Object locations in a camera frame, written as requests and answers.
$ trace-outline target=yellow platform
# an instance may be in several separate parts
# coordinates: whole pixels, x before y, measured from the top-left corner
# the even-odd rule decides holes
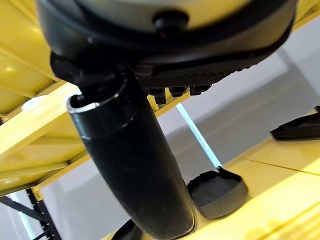
[[[276,141],[270,137],[239,158],[320,176],[320,140]]]
[[[318,0],[301,0],[294,29],[317,17]],[[89,156],[66,113],[65,100],[76,88],[53,76],[50,49],[37,22],[34,0],[0,1],[0,196],[43,186],[83,163]],[[40,105],[21,112],[29,99],[46,95]],[[167,94],[157,116],[180,98]]]
[[[249,188],[247,202],[215,222],[198,214],[196,232],[182,240],[320,239],[320,176],[241,158],[224,167],[243,177]]]

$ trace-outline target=yellow floor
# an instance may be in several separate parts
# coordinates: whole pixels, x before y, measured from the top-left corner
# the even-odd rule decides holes
[[[241,158],[225,168],[243,177],[249,199],[220,221],[198,215],[196,232],[183,240],[320,239],[320,176]],[[103,240],[111,240],[112,235]]]

